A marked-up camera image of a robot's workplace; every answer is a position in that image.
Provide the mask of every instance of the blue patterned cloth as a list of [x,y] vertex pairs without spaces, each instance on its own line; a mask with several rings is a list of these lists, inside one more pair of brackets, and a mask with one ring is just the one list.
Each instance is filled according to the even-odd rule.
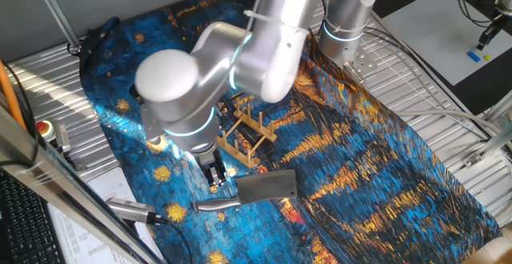
[[[138,65],[164,49],[191,51],[212,22],[245,27],[253,0],[186,0],[120,23],[109,20],[83,43],[81,80],[136,199],[184,232],[196,263],[457,263],[501,235],[496,221],[420,137],[320,52],[309,37],[292,91],[278,104],[241,97],[276,121],[274,142],[249,169],[221,151],[228,182],[211,190],[193,157],[167,139],[146,142]],[[221,123],[234,123],[237,91],[222,97]],[[258,140],[237,128],[247,150]],[[295,169],[299,197],[219,213],[194,202],[236,195],[233,177]],[[180,237],[151,227],[170,263],[186,263]]]

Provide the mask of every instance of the desk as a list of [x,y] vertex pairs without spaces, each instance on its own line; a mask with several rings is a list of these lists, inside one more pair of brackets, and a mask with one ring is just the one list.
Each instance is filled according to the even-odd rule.
[[[396,10],[407,6],[416,0],[377,0],[374,11],[380,18],[392,14]],[[493,2],[494,0],[483,0],[484,2]],[[475,0],[469,0],[469,4],[475,4]],[[485,16],[490,17],[494,10],[492,4],[481,4],[475,6]],[[512,34],[512,26],[508,26],[505,31]],[[480,35],[475,35],[475,45]],[[491,108],[507,93],[512,90],[512,50],[508,50],[500,57],[496,58],[480,70],[473,73],[468,78],[462,80],[457,85],[451,85],[432,67],[433,72],[443,81],[451,92],[473,113],[480,114],[484,110]]]

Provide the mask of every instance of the metal frame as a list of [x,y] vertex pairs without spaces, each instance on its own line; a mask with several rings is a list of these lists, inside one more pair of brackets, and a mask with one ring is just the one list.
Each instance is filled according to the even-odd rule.
[[61,8],[58,6],[56,0],[44,0],[46,5],[48,6],[48,9],[52,13],[52,15],[55,18],[55,21],[57,21],[58,26],[61,28],[62,32],[64,33],[64,36],[66,36],[67,41],[70,43],[70,51],[72,53],[79,53],[80,49],[82,48],[82,45],[80,44],[80,41],[78,40],[78,37],[76,33],[73,31],[73,28],[71,28],[70,23],[67,21],[66,16],[64,16],[64,13],[62,12]]
[[[29,162],[34,139],[4,109],[0,109],[0,127],[0,161]],[[40,146],[35,162],[30,169],[3,169],[132,263],[162,263],[52,147],[45,150]]]

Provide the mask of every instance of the black keyboard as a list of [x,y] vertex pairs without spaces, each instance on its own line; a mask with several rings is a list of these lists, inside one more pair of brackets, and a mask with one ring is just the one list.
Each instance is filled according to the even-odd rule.
[[13,263],[63,263],[46,203],[2,168],[0,213]]

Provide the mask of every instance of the orange pole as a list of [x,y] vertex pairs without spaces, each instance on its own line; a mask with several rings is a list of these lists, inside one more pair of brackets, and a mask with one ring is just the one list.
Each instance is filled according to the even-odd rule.
[[6,68],[3,65],[2,60],[0,60],[0,84],[2,84],[3,93],[6,95],[7,101],[9,103],[10,114],[13,116],[14,120],[25,130],[25,121],[23,120],[22,110],[19,107],[18,99],[16,98],[16,93],[14,92],[13,84],[9,80],[9,75],[7,74]]

